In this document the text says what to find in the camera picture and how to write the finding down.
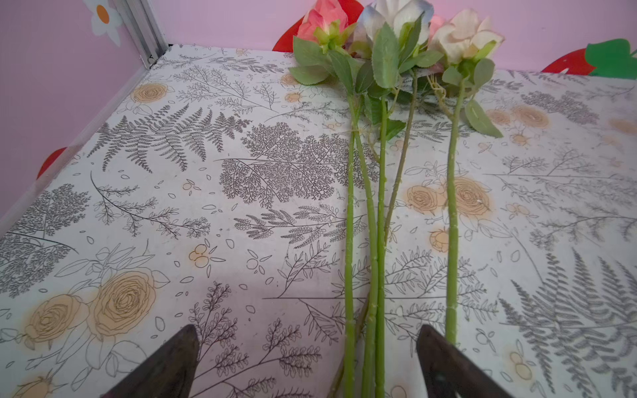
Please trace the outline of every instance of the tabletop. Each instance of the tabletop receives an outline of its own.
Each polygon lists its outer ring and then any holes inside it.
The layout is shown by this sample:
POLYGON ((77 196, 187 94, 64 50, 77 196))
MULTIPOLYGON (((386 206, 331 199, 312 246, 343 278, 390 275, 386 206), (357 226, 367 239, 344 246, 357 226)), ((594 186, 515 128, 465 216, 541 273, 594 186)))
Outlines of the tabletop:
MULTIPOLYGON (((350 119, 338 84, 302 86, 293 65, 172 46, 0 239, 1 396, 98 397, 187 323, 191 396, 325 396, 343 354, 350 119)), ((461 128, 458 346, 515 397, 637 396, 634 86, 497 71, 477 100, 505 137, 461 128)), ((450 122, 429 101, 387 250, 390 398, 426 396, 415 338, 444 327, 450 122)), ((405 144, 389 144, 388 187, 405 144)))

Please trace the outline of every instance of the bouquet of flowers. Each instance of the bouquet of flowers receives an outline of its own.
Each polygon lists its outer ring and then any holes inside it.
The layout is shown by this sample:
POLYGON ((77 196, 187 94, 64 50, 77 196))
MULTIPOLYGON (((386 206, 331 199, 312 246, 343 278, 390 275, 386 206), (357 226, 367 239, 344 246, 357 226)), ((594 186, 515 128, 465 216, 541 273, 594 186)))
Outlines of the bouquet of flowers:
POLYGON ((355 345, 364 323, 366 333, 360 396, 385 397, 385 246, 409 147, 413 114, 419 98, 426 95, 437 98, 438 106, 452 122, 446 186, 449 251, 445 335, 451 343, 455 343, 458 263, 454 178, 456 144, 461 119, 481 134, 502 137, 474 98, 480 87, 492 78, 495 65, 490 57, 503 41, 504 37, 491 29, 490 19, 480 21, 476 11, 462 10, 445 21, 434 15, 433 5, 425 0, 377 0, 365 7, 354 24, 348 24, 347 14, 338 0, 318 0, 294 37, 294 56, 298 66, 290 68, 292 76, 305 85, 337 78, 345 87, 352 115, 344 272, 345 354, 334 377, 330 391, 332 396, 338 390, 341 379, 343 396, 354 396, 355 345), (390 118, 397 103, 410 105, 406 123, 390 118), (358 127, 363 117, 378 131, 376 139, 380 142, 376 204, 358 127), (404 145, 392 195, 386 205, 386 147, 387 142, 398 134, 404 134, 404 145), (364 178, 371 259, 368 301, 358 320, 354 317, 352 287, 355 152, 360 158, 364 178))

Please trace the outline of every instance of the white flower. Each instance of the white flower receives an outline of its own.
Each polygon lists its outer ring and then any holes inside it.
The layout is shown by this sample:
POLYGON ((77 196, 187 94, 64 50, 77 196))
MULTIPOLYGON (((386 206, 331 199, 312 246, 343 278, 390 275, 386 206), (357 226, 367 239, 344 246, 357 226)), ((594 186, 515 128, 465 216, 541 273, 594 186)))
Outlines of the white flower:
POLYGON ((462 58, 472 58, 487 43, 495 41, 489 58, 504 40, 504 36, 491 30, 491 18, 480 22, 478 13, 468 8, 436 31, 429 49, 445 53, 450 64, 458 64, 462 58))
POLYGON ((122 25, 122 17, 117 10, 108 5, 108 0, 84 0, 84 4, 93 12, 90 24, 96 36, 108 35, 113 43, 120 46, 117 27, 122 25))
POLYGON ((418 38, 418 44, 421 45, 429 37, 429 20, 434 15, 434 6, 425 0, 378 0, 375 4, 365 7, 354 31, 354 41, 372 43, 377 30, 384 23, 389 24, 399 38, 403 25, 415 22, 422 13, 424 16, 418 38))

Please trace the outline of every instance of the orange flower center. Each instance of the orange flower center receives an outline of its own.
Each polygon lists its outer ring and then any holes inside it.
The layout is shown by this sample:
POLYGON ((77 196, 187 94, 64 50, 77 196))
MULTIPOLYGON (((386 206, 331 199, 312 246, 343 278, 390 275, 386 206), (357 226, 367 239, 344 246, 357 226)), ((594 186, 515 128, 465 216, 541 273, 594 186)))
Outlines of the orange flower center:
POLYGON ((104 22, 105 24, 108 24, 108 21, 111 20, 111 17, 108 16, 108 11, 106 11, 106 8, 104 8, 104 6, 101 4, 97 6, 97 16, 99 17, 100 21, 104 22))

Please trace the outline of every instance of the pink wall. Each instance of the pink wall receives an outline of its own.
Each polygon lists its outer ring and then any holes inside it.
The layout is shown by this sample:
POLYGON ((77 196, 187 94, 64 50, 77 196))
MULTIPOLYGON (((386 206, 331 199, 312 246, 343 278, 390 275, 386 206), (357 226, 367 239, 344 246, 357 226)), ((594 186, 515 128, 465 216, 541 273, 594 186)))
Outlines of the pink wall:
POLYGON ((82 0, 0 4, 0 217, 143 67, 123 24, 118 47, 91 16, 82 0))
MULTIPOLYGON (((169 43, 270 50, 315 0, 151 0, 169 43)), ((491 15, 507 37, 496 65, 542 70, 588 43, 626 38, 637 48, 637 1, 430 0, 450 18, 466 7, 491 15)))

